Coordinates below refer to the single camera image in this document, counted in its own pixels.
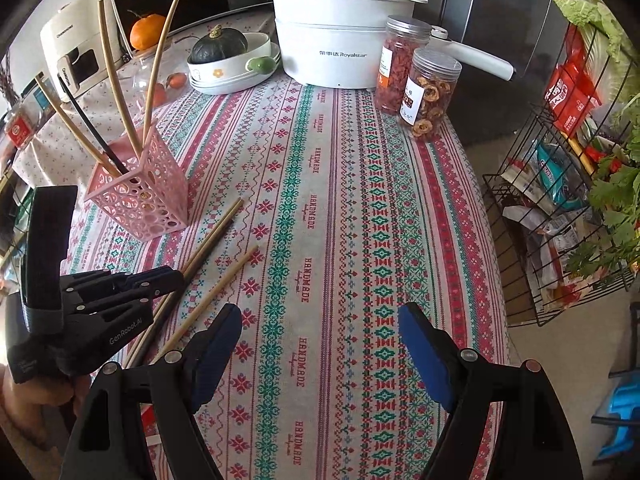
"metal jar lid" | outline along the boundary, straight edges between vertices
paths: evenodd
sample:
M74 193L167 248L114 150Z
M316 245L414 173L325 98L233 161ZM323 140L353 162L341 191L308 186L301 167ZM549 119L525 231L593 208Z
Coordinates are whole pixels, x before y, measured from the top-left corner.
M427 39L431 36L431 25L415 18L393 15L386 19L386 26L391 30L409 33L416 38Z
M457 59L428 46L415 49L414 65L428 75L437 76L445 81L456 81L462 70L462 64Z

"jar label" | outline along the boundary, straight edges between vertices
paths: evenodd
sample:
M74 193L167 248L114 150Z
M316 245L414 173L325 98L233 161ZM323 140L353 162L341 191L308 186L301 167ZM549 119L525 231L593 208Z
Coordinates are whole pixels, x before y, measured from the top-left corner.
M400 107L400 116L409 124L415 123L423 94L424 88L411 81L411 78L406 80L404 97L402 98L402 106Z
M378 70L378 85L386 88L389 86L389 75L391 74L391 59L393 51L387 47L382 47L382 56L380 57L380 69Z

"small tomato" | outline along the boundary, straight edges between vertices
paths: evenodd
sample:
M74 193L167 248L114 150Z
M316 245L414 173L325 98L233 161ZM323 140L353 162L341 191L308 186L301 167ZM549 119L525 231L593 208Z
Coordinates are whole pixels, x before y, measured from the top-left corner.
M166 102L166 91L164 90L164 86L162 83L156 83L156 88L154 89L154 108L157 106L161 106Z
M187 82L187 75L182 72L176 72L175 74L171 74L166 79L167 86L177 90L178 88L182 88Z

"white bowl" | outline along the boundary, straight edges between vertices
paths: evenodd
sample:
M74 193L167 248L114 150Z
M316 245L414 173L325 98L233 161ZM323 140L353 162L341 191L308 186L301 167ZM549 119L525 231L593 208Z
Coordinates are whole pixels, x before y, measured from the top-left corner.
M268 34L245 32L244 36L248 43L247 51L244 54L211 63L193 64L187 62L191 79L208 86L246 73L247 63L255 57L271 55L271 41Z
M275 72L280 66L280 49L279 47L273 43L271 45L272 52L274 53L273 59L276 61L276 68L273 69ZM224 94L233 94L234 92L241 92L242 90L246 90L247 88L251 88L253 86L259 85L263 81L267 81L268 78L273 75L273 72L269 74L260 74L258 72L246 72L242 74L241 77L234 78L233 80L224 80L220 81L212 86L201 86L198 85L196 81L194 81L191 77L189 78L189 82L193 89L196 92L200 92L201 94L206 95L224 95Z
M272 43L271 44L271 53L273 54L273 60L276 62L276 64L278 64L280 62L280 47L275 44ZM196 89L208 89L208 88L213 88L216 86L220 86L220 85L225 85L225 84L229 84L229 83L233 83L236 81L240 81L240 80L244 80L246 78L252 77L254 76L255 73L251 70L247 70L243 73L241 73L240 75L237 75L235 77L229 77L229 78L222 78L219 79L213 83L203 83L202 81L196 81L193 79L193 77L189 76L189 83L191 84L191 86L193 86Z

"green pumpkin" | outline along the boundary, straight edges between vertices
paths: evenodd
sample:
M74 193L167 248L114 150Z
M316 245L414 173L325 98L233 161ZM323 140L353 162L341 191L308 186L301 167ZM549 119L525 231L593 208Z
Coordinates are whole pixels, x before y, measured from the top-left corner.
M188 61L191 64L220 61L244 54L247 47L248 43L242 32L216 25L209 34L193 45Z

